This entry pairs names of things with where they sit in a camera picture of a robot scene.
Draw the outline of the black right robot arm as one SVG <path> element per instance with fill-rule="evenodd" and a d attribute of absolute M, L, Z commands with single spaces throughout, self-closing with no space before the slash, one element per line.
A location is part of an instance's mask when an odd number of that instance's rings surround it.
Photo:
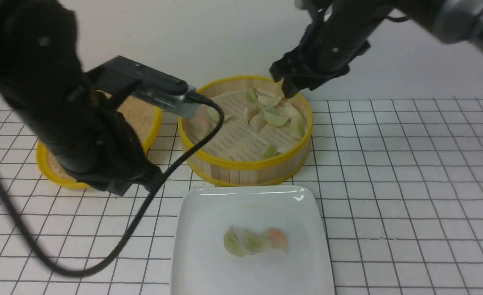
<path fill-rule="evenodd" d="M 468 41 L 483 51 L 483 0 L 302 0 L 299 7 L 312 22 L 270 67 L 287 99 L 348 74 L 385 20 L 412 20 L 444 44 Z"/>

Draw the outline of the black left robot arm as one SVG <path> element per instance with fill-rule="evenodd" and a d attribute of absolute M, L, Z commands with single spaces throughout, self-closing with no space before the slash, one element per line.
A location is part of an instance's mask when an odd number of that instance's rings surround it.
<path fill-rule="evenodd" d="M 104 70 L 84 72 L 76 14 L 56 0 L 0 0 L 0 95 L 63 171 L 94 189 L 123 195 L 159 189 L 161 169 L 118 112 L 140 83 L 97 89 Z"/>

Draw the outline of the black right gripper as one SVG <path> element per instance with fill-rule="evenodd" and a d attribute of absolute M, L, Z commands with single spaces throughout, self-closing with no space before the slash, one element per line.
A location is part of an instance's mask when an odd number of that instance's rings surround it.
<path fill-rule="evenodd" d="M 313 91 L 350 71 L 350 62 L 370 48 L 370 19 L 330 16 L 307 26 L 299 45 L 273 62 L 269 71 L 282 82 L 285 99 L 301 90 Z"/>

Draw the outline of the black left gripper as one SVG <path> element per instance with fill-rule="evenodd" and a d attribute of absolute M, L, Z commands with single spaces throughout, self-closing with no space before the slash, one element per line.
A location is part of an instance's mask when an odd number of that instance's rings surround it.
<path fill-rule="evenodd" d="M 115 108 L 89 103 L 68 104 L 76 138 L 67 147 L 67 172 L 89 186 L 123 195 L 133 184 L 148 191 L 161 178 L 138 133 Z"/>

